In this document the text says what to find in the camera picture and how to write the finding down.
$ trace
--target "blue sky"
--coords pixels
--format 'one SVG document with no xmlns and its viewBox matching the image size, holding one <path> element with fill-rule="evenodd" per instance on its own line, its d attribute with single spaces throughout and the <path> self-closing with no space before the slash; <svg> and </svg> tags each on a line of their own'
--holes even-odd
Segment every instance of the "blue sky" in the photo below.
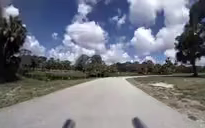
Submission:
<svg viewBox="0 0 205 128">
<path fill-rule="evenodd" d="M 34 54 L 74 61 L 101 54 L 107 63 L 174 58 L 188 21 L 187 0 L 13 0 Z"/>
</svg>

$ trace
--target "tree trunk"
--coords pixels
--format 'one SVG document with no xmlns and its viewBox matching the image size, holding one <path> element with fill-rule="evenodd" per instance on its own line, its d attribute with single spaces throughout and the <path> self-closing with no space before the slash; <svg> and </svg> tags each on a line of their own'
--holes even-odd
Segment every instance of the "tree trunk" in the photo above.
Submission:
<svg viewBox="0 0 205 128">
<path fill-rule="evenodd" d="M 197 72 L 197 67 L 195 65 L 195 60 L 192 61 L 192 68 L 193 68 L 193 76 L 197 77 L 198 76 L 198 72 Z"/>
</svg>

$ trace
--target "lawn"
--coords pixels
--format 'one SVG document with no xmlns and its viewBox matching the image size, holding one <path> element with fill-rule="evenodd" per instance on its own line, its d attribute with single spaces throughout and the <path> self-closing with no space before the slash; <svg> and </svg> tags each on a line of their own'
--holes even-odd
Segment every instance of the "lawn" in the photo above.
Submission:
<svg viewBox="0 0 205 128">
<path fill-rule="evenodd" d="M 187 75 L 151 76 L 128 79 L 130 83 L 193 120 L 205 122 L 205 74 L 198 78 Z M 173 88 L 152 86 L 155 83 L 174 85 Z"/>
<path fill-rule="evenodd" d="M 0 84 L 0 108 L 7 107 L 34 97 L 71 87 L 90 79 L 40 81 L 21 78 L 16 82 Z"/>
<path fill-rule="evenodd" d="M 158 82 L 173 84 L 175 93 L 179 94 L 178 98 L 197 100 L 205 106 L 205 78 L 158 76 L 136 78 L 135 80 L 145 85 Z"/>
</svg>

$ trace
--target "paved road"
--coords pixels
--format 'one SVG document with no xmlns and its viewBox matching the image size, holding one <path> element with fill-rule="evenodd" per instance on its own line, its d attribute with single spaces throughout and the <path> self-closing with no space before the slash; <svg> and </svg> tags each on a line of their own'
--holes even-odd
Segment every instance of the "paved road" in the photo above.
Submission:
<svg viewBox="0 0 205 128">
<path fill-rule="evenodd" d="M 177 111 L 129 84 L 105 78 L 0 109 L 0 128 L 133 128 L 139 117 L 148 128 L 200 128 Z"/>
</svg>

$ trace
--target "green grass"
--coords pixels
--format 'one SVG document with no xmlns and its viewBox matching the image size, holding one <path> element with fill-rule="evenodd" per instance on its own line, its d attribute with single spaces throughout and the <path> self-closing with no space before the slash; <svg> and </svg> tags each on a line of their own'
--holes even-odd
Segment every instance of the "green grass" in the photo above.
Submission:
<svg viewBox="0 0 205 128">
<path fill-rule="evenodd" d="M 80 84 L 90 79 L 40 81 L 22 78 L 19 81 L 0 84 L 0 108 L 7 107 L 34 97 Z"/>
<path fill-rule="evenodd" d="M 189 76 L 157 76 L 135 78 L 135 80 L 145 85 L 157 82 L 173 84 L 175 90 L 179 93 L 182 93 L 179 98 L 197 100 L 205 106 L 205 74 L 202 74 L 199 78 L 193 78 Z"/>
</svg>

